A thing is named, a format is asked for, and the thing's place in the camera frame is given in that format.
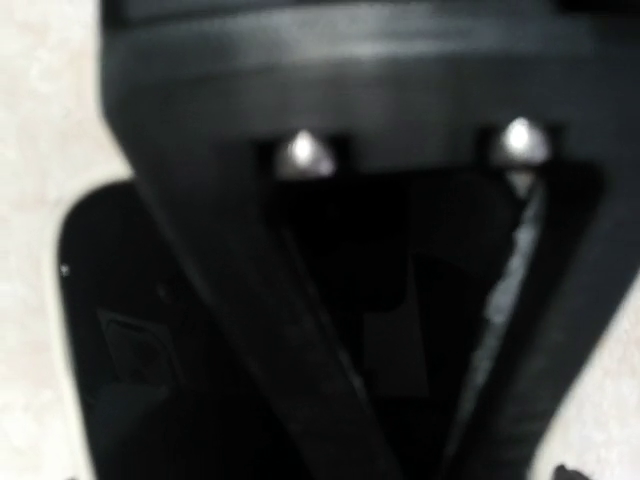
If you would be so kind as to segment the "black phone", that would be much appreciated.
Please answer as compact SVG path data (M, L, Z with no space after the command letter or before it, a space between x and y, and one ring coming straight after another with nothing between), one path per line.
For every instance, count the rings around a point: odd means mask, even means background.
M307 286L408 479L467 479L463 431L513 371L602 193L586 165L523 193L491 171L263 179ZM310 473L185 275L135 182L67 215L61 292L100 479Z

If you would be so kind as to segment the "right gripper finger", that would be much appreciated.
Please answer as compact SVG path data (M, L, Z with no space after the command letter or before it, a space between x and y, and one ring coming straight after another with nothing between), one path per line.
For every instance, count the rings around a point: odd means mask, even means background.
M315 479L524 479L639 266L635 1L105 1L108 125Z

